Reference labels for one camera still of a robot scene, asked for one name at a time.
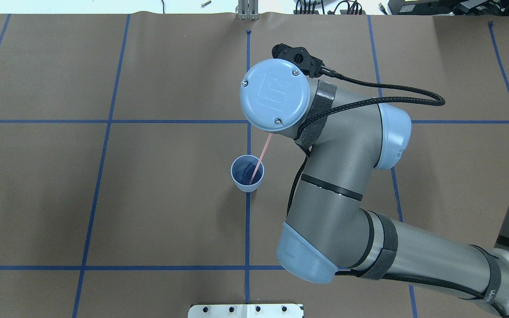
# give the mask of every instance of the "light blue joint cap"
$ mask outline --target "light blue joint cap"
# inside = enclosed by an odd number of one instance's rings
[[[400,161],[408,147],[412,120],[408,113],[387,103],[379,103],[378,108],[382,118],[382,150],[374,169],[388,170]]]
[[[316,284],[331,282],[338,270],[335,264],[285,222],[276,257],[287,271]]]
[[[247,72],[240,98],[243,113],[252,125],[265,131],[281,131],[297,123],[308,109],[309,83],[297,66],[273,58]]]

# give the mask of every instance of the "pink straw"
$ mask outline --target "pink straw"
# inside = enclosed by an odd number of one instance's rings
[[[251,185],[251,183],[253,183],[253,180],[255,179],[255,174],[258,171],[258,167],[260,166],[262,158],[264,157],[266,149],[268,148],[268,144],[270,143],[270,139],[272,139],[272,133],[268,134],[268,138],[266,139],[266,144],[264,144],[264,148],[262,149],[260,157],[258,158],[258,163],[256,163],[256,167],[254,167],[255,171],[253,172],[253,176],[251,177],[251,181],[249,182],[249,185]]]

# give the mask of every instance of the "gray robotic arm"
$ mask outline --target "gray robotic arm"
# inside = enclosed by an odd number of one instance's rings
[[[410,117],[372,104],[323,117],[299,135],[308,117],[368,97],[308,79],[295,63],[262,61],[240,88],[252,125],[293,138],[303,150],[311,146],[283,224],[280,264],[318,284],[336,273],[403,280],[509,317],[509,210],[497,245],[484,250],[361,209],[373,169],[391,169],[406,149]]]

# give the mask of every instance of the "cup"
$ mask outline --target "cup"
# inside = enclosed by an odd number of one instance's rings
[[[254,175],[252,184],[249,185],[251,177],[258,163],[258,158],[254,155],[241,155],[231,165],[231,177],[237,187],[244,193],[251,193],[258,189],[262,178],[264,177],[264,165],[260,163],[258,171]]]

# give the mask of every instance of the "white metal plate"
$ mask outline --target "white metal plate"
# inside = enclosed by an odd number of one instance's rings
[[[303,304],[195,305],[188,318],[304,318]]]

